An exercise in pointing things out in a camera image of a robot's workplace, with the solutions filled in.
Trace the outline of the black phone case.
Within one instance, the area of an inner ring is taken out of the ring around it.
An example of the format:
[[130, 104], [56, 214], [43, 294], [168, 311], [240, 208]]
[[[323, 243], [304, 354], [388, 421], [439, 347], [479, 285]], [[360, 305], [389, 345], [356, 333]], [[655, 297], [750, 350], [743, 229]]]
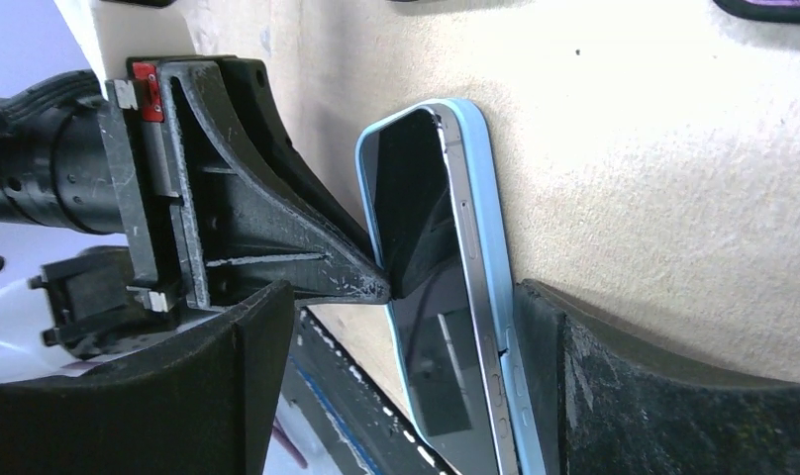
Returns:
[[744, 20], [800, 25], [800, 0], [714, 0], [714, 3]]

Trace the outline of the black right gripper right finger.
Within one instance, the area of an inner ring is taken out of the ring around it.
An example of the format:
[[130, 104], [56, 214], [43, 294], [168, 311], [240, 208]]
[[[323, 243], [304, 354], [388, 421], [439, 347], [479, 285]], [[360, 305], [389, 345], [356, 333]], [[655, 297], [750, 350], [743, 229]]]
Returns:
[[800, 383], [669, 351], [536, 280], [514, 318], [544, 473], [800, 474]]

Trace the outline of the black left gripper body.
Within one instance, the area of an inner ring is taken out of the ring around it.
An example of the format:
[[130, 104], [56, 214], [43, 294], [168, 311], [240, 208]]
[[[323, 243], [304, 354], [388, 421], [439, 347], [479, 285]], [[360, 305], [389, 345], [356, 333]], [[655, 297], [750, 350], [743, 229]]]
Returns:
[[43, 270], [34, 286], [57, 312], [207, 305], [178, 228], [185, 166], [168, 67], [131, 59], [117, 79], [71, 71], [0, 97], [0, 222], [128, 241], [118, 263], [94, 257]]

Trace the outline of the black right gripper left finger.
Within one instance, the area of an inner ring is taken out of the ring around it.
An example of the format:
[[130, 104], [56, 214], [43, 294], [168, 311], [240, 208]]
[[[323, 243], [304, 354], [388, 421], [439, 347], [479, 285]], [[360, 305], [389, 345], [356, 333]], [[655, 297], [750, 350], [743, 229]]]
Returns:
[[258, 474], [293, 333], [274, 282], [77, 377], [0, 384], [0, 474]]

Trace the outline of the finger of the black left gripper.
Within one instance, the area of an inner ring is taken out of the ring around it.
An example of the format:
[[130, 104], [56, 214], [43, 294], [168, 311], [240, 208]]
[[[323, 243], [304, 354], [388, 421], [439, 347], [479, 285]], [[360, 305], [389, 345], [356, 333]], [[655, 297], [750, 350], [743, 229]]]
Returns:
[[217, 64], [235, 111], [266, 164], [298, 198], [371, 259], [373, 251], [367, 232], [295, 148], [274, 101], [264, 63], [229, 56], [218, 59]]
[[388, 279], [272, 171], [242, 125], [219, 58], [161, 63], [165, 159], [187, 302], [225, 308], [283, 280], [300, 305], [384, 304]]

